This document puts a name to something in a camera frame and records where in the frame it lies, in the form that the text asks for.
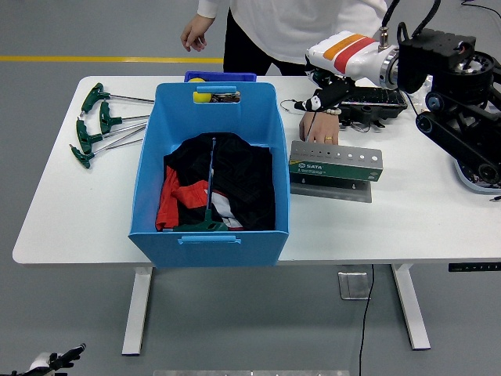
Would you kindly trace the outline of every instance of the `blue plastic bin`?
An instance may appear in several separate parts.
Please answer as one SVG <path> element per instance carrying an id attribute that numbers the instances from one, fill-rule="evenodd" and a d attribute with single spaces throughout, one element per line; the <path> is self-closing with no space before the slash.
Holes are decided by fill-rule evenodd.
<path id="1" fill-rule="evenodd" d="M 188 70 L 185 73 L 185 82 L 192 78 L 202 78 L 205 81 L 245 81 L 256 82 L 254 73 L 223 73 L 223 72 L 204 72 L 202 70 Z"/>
<path id="2" fill-rule="evenodd" d="M 289 174 L 275 88 L 264 82 L 161 84 L 146 127 L 128 237 L 157 268 L 275 265 L 289 236 Z M 193 92 L 235 92 L 239 103 L 194 103 Z M 273 156 L 276 227 L 270 231 L 157 232 L 164 155 L 205 132 L 233 132 Z"/>

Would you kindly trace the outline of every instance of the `yellow floor line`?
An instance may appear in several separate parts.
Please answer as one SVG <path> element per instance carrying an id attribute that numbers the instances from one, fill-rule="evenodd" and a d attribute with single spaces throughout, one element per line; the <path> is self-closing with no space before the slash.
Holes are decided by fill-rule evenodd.
<path id="1" fill-rule="evenodd" d="M 221 57 L 135 57 L 135 56 L 1 56 L 0 61 L 53 63 L 187 63 L 222 64 Z"/>

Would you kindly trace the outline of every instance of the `red stripe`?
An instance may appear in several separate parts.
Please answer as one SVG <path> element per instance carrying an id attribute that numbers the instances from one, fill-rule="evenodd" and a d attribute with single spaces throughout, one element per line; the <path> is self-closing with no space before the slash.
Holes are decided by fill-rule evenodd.
<path id="1" fill-rule="evenodd" d="M 336 61 L 334 62 L 334 68 L 342 74 L 346 73 L 346 64 L 348 64 L 348 60 L 355 55 L 358 51 L 363 49 L 364 47 L 374 43 L 375 40 L 369 37 L 365 37 L 360 39 L 359 41 L 353 43 L 349 47 L 347 47 L 343 52 L 337 55 Z"/>

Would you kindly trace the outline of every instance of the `black pants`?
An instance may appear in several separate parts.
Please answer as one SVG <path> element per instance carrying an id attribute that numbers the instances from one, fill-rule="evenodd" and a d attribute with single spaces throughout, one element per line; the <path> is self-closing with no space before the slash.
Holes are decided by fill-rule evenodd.
<path id="1" fill-rule="evenodd" d="M 304 76 L 305 65 L 285 63 L 273 59 L 261 51 L 243 32 L 228 11 L 225 39 L 224 72 L 266 74 L 270 66 L 275 64 L 282 76 Z"/>

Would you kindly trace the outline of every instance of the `bin handle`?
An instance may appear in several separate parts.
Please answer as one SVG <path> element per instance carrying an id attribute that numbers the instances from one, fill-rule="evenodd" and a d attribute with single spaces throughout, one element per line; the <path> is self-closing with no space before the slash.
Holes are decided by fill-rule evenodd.
<path id="1" fill-rule="evenodd" d="M 236 243 L 241 244 L 242 239 L 238 239 L 234 235 L 219 235 L 219 236 L 207 236 L 207 235 L 185 235 L 178 239 L 179 244 L 193 244 L 193 243 Z"/>
<path id="2" fill-rule="evenodd" d="M 235 94 L 236 86 L 197 86 L 196 92 L 210 92 L 216 94 Z"/>

